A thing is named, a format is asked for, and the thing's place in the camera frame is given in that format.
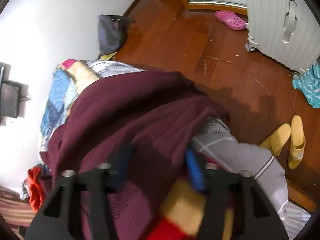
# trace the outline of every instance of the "maroon fabric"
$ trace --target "maroon fabric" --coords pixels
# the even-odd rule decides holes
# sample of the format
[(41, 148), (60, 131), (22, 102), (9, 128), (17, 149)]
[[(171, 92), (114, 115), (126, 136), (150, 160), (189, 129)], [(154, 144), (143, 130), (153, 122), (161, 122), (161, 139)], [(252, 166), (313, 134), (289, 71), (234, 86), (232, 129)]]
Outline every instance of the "maroon fabric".
[[(228, 114), (178, 72), (103, 78), (74, 102), (42, 159), (55, 181), (64, 170), (94, 169), (125, 138), (132, 140), (128, 180), (109, 200), (119, 239), (137, 240), (179, 175), (188, 142), (209, 115)], [(83, 226), (90, 238), (87, 220)]]

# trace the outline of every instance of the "gray sweatpants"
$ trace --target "gray sweatpants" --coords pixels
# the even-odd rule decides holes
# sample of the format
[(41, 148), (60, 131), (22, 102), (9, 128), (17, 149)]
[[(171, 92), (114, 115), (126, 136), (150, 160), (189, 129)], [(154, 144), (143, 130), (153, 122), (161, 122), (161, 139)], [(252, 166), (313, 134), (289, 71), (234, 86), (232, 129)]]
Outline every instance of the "gray sweatpants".
[(238, 143), (228, 127), (213, 116), (191, 140), (192, 148), (216, 161), (226, 171), (252, 174), (271, 204), (284, 219), (284, 205), (288, 202), (285, 172), (267, 149), (247, 143)]

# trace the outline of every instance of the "white suitcase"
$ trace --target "white suitcase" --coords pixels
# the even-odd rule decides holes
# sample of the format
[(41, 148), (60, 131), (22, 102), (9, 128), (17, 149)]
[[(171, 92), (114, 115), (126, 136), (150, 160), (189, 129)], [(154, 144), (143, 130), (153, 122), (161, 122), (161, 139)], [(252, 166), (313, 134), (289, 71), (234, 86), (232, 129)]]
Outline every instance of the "white suitcase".
[(305, 73), (320, 55), (320, 26), (305, 1), (246, 1), (247, 51), (256, 48), (293, 73)]

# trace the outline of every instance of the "yellow slide sandal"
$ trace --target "yellow slide sandal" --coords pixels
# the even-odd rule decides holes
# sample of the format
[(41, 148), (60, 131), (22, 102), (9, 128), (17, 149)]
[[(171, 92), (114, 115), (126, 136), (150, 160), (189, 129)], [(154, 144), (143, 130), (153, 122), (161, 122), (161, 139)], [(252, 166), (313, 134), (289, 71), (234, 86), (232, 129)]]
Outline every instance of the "yellow slide sandal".
[(304, 147), (306, 145), (306, 138), (303, 133), (302, 119), (299, 115), (295, 115), (291, 120), (291, 147), (288, 159), (288, 166), (290, 169), (295, 169), (300, 164)]
[(273, 155), (278, 156), (282, 147), (291, 135), (291, 127), (284, 123), (279, 126), (268, 138), (266, 138), (259, 147), (268, 149)]

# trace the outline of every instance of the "pink crocs clog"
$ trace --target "pink crocs clog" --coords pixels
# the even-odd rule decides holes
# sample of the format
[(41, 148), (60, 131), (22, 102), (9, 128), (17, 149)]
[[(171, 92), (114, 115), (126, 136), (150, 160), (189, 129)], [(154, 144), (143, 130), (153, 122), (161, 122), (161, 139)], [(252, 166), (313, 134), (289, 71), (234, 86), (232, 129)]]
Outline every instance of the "pink crocs clog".
[(245, 30), (245, 21), (233, 11), (216, 11), (214, 14), (219, 21), (224, 22), (229, 28), (236, 31)]

